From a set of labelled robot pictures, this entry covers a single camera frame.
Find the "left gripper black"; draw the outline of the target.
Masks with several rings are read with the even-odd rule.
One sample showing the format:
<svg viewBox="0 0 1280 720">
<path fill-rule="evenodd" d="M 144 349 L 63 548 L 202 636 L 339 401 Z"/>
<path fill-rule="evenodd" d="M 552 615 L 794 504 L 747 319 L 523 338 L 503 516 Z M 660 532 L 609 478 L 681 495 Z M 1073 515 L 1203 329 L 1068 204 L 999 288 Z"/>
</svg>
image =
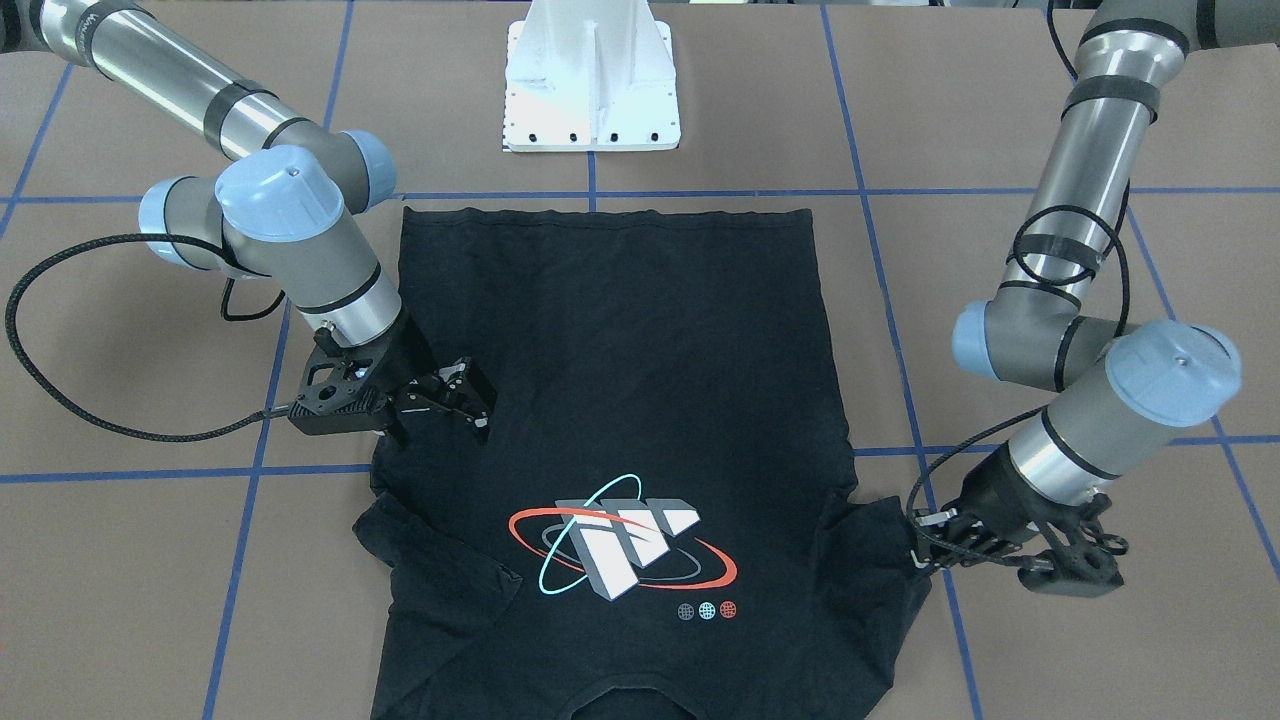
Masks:
<svg viewBox="0 0 1280 720">
<path fill-rule="evenodd" d="M 1038 519 L 1047 507 L 1016 469 L 1011 451 L 1001 447 L 965 475 L 957 510 L 909 512 L 914 532 L 910 562 L 923 571 L 1005 565 L 1005 553 L 1050 528 L 1044 518 Z"/>
</svg>

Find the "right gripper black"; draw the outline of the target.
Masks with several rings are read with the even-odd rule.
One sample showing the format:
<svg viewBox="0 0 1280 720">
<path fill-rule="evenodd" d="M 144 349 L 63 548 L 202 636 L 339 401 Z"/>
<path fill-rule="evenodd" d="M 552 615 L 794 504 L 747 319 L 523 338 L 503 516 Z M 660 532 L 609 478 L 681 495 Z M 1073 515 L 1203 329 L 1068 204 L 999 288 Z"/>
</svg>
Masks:
<svg viewBox="0 0 1280 720">
<path fill-rule="evenodd" d="M 366 370 L 357 380 L 356 407 L 378 419 L 393 413 L 385 437 L 399 447 L 410 445 L 408 421 L 419 416 L 460 418 L 479 441 L 488 438 L 497 402 L 493 384 L 472 357 L 460 357 L 440 369 L 442 396 L 433 397 L 436 364 L 408 313 L 399 313 L 385 332 L 357 346 L 355 361 Z"/>
</svg>

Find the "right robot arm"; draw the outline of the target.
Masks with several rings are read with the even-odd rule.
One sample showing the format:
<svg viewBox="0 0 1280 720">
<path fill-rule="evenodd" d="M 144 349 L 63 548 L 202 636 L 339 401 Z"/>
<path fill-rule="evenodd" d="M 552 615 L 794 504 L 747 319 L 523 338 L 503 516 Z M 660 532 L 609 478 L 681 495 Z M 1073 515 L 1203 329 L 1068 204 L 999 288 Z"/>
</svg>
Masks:
<svg viewBox="0 0 1280 720">
<path fill-rule="evenodd" d="M 180 176 L 146 191 L 138 231 L 55 252 L 18 279 L 4 311 L 15 360 L 67 411 L 113 433 L 192 443 L 285 418 L 307 436 L 388 433 L 407 443 L 411 413 L 458 416 L 485 439 L 497 395 L 468 357 L 439 364 L 355 218 L 392 197 L 397 169 L 365 131 L 334 132 L 210 56 L 133 1 L 5 1 L 3 51 L 51 53 L 138 94 L 197 131 L 228 161 L 218 177 Z M 96 249 L 143 243 L 160 259 L 219 272 L 225 291 L 269 278 L 314 333 L 288 402 L 192 434 L 102 419 L 65 396 L 20 341 L 18 311 L 46 272 Z"/>
</svg>

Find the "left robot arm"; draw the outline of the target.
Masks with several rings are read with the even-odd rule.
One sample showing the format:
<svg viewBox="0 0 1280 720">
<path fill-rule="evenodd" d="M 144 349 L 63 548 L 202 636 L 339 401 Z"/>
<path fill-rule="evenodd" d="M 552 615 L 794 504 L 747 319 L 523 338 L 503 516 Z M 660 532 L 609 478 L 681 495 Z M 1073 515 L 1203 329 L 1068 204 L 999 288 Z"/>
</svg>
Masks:
<svg viewBox="0 0 1280 720">
<path fill-rule="evenodd" d="M 1133 324 L 1125 269 L 1116 318 L 1087 315 L 1085 299 L 1108 259 L 1128 265 L 1120 228 L 1164 88 L 1194 53 L 1275 42 L 1275 1 L 1098 4 L 998 288 L 960 313 L 951 341 L 966 372 L 1053 397 L 1009 421 L 954 501 L 913 515 L 919 568 L 995 562 L 1033 587 L 1117 584 L 1126 544 L 1100 525 L 1108 487 L 1215 416 L 1242 387 L 1242 357 L 1208 327 Z"/>
</svg>

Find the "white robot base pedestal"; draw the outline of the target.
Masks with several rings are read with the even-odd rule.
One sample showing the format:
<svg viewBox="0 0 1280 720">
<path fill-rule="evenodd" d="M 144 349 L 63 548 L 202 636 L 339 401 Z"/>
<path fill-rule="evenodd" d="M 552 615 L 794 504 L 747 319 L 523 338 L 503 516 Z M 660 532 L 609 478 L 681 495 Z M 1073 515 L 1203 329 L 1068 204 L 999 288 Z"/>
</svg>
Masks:
<svg viewBox="0 0 1280 720">
<path fill-rule="evenodd" d="M 509 24 L 504 151 L 666 151 L 681 138 L 673 33 L 649 3 L 534 1 Z"/>
</svg>

